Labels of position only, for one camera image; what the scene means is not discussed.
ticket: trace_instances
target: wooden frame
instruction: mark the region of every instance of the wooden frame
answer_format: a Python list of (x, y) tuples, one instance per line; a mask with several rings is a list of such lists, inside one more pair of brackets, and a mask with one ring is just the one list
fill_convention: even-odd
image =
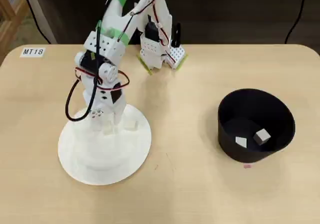
[(8, 0), (0, 0), (0, 13), (4, 22), (0, 26), (0, 65), (7, 55), (18, 26), (28, 12), (26, 0), (16, 0), (13, 5)]

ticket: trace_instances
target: round white base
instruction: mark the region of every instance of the round white base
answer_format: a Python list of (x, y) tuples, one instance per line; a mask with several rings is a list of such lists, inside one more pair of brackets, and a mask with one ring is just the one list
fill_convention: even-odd
[[(79, 117), (85, 110), (79, 111)], [(69, 121), (58, 143), (64, 170), (79, 182), (108, 185), (131, 176), (146, 160), (151, 146), (151, 129), (145, 116), (127, 104), (125, 117), (113, 131), (93, 131), (91, 118)], [(126, 130), (125, 122), (137, 121), (137, 130)]]

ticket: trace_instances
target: table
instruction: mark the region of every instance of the table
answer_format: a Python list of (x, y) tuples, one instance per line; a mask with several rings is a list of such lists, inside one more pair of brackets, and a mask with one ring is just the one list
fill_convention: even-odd
[[(82, 46), (47, 45), (42, 58), (20, 58), (22, 49), (0, 68), (0, 223), (320, 222), (320, 57), (308, 47), (186, 45), (179, 71), (164, 66), (150, 76), (129, 46), (125, 94), (149, 120), (152, 145), (134, 175), (102, 187), (73, 180), (57, 156)], [(241, 88), (277, 96), (296, 122), (292, 143), (252, 168), (217, 142), (218, 105)], [(82, 90), (72, 113), (85, 106)]]

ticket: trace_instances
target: red wire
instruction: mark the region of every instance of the red wire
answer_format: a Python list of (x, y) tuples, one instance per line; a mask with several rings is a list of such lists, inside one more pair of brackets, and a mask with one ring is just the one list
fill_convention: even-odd
[[(79, 67), (76, 67), (74, 70), (75, 70), (75, 76), (79, 81), (81, 81), (81, 76), (77, 76), (77, 71), (82, 72), (82, 73), (84, 73), (84, 74), (86, 74), (88, 76), (95, 77), (95, 75), (93, 75), (92, 73), (90, 73), (90, 72), (88, 72), (86, 70), (83, 70), (83, 69), (81, 69)], [(103, 88), (101, 86), (97, 86), (97, 88), (99, 88), (100, 90), (104, 90), (104, 91), (118, 91), (118, 90), (121, 90), (122, 88), (128, 86), (130, 84), (130, 79), (127, 76), (127, 74), (125, 74), (121, 70), (118, 70), (118, 73), (120, 73), (121, 75), (125, 76), (125, 78), (127, 79), (126, 84), (123, 84), (123, 85), (121, 85), (119, 87), (116, 87), (116, 88)], [(103, 83), (103, 81), (102, 81), (102, 79), (100, 77), (99, 77), (98, 81), (100, 82), (99, 83), (100, 85)]]
[(119, 86), (119, 87), (116, 87), (116, 88), (103, 88), (103, 87), (101, 87), (101, 86), (97, 86), (100, 90), (103, 90), (103, 91), (112, 91), (112, 92), (114, 92), (114, 91), (118, 91), (118, 90), (121, 90), (121, 89), (123, 89), (124, 87), (126, 87), (126, 86), (128, 86), (129, 84), (130, 84), (130, 79), (129, 79), (129, 77), (127, 76), (127, 74), (125, 74), (123, 71), (121, 71), (121, 70), (118, 70), (118, 73), (120, 73), (120, 74), (122, 74), (122, 75), (124, 75), (125, 76), (125, 78), (127, 79), (127, 83), (126, 84), (123, 84), (123, 85), (121, 85), (121, 86)]
[[(88, 72), (86, 70), (83, 70), (83, 69), (81, 69), (79, 67), (76, 67), (75, 70), (77, 70), (79, 72), (82, 72), (82, 73), (84, 73), (84, 74), (86, 74), (86, 75), (88, 75), (90, 77), (96, 77), (94, 74), (92, 74), (92, 73), (90, 73), (90, 72)], [(98, 78), (98, 82), (100, 82), (99, 84), (102, 84), (102, 79), (100, 77)]]
[[(158, 15), (157, 15), (157, 11), (156, 11), (156, 7), (155, 5), (153, 5), (153, 13), (154, 13), (154, 17), (155, 17), (155, 20), (157, 23), (159, 23), (159, 18), (158, 18)], [(164, 31), (163, 28), (160, 28), (161, 32), (164, 34), (165, 38), (167, 39), (167, 41), (169, 42), (169, 37), (168, 35), (166, 34), (166, 32)], [(164, 45), (164, 41), (163, 40), (160, 40), (162, 46), (165, 46)]]
[(173, 61), (173, 63), (176, 63), (175, 59), (174, 59), (167, 51), (165, 51), (165, 53), (171, 58), (171, 60)]
[(152, 3), (154, 3), (155, 0), (152, 0), (148, 5), (146, 5), (141, 11), (138, 11), (137, 13), (135, 13), (134, 15), (138, 15), (140, 13), (142, 13), (147, 7), (149, 7)]

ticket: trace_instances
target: dark background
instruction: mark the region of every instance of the dark background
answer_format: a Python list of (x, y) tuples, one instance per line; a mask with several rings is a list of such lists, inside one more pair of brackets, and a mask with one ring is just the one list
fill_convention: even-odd
[[(60, 44), (82, 44), (106, 0), (38, 0)], [(282, 44), (301, 0), (166, 0), (184, 44)], [(288, 43), (320, 53), (320, 0), (306, 0)]]

